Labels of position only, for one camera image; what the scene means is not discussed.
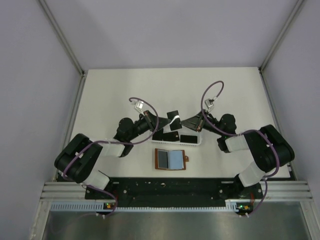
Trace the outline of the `black credit card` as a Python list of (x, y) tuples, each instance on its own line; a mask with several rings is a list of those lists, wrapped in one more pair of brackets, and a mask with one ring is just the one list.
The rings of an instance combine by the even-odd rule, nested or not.
[(167, 151), (158, 151), (157, 155), (158, 168), (160, 169), (168, 169), (169, 168), (169, 157)]
[(182, 128), (180, 114), (178, 110), (167, 112), (167, 118), (170, 120), (169, 128), (171, 131), (176, 131)]

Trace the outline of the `brown leather card holder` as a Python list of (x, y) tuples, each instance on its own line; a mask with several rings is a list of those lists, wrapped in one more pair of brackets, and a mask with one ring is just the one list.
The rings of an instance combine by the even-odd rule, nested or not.
[[(168, 152), (168, 169), (158, 168), (158, 151)], [(189, 157), (184, 150), (164, 150), (156, 148), (154, 151), (154, 167), (163, 171), (184, 171), (187, 168)]]

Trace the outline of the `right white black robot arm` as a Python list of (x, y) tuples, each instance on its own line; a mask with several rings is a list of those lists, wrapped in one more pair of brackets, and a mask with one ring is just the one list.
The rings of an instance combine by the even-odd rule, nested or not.
[(224, 153), (250, 151), (253, 162), (234, 177), (231, 187), (231, 192), (239, 198), (245, 198), (253, 185), (295, 158), (293, 148), (271, 124), (237, 135), (236, 119), (232, 114), (226, 113), (218, 120), (207, 111), (182, 120), (180, 124), (195, 132), (206, 130), (220, 135), (217, 144)]

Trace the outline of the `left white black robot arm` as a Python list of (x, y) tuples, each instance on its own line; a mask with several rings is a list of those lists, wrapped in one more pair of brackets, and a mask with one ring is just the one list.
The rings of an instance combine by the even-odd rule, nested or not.
[(114, 138), (93, 141), (78, 133), (56, 157), (54, 166), (64, 179), (78, 184), (92, 185), (102, 198), (109, 198), (114, 191), (110, 178), (102, 172), (93, 170), (99, 157), (126, 157), (134, 147), (132, 140), (151, 131), (153, 134), (169, 125), (170, 119), (157, 117), (146, 110), (139, 120), (122, 118)]

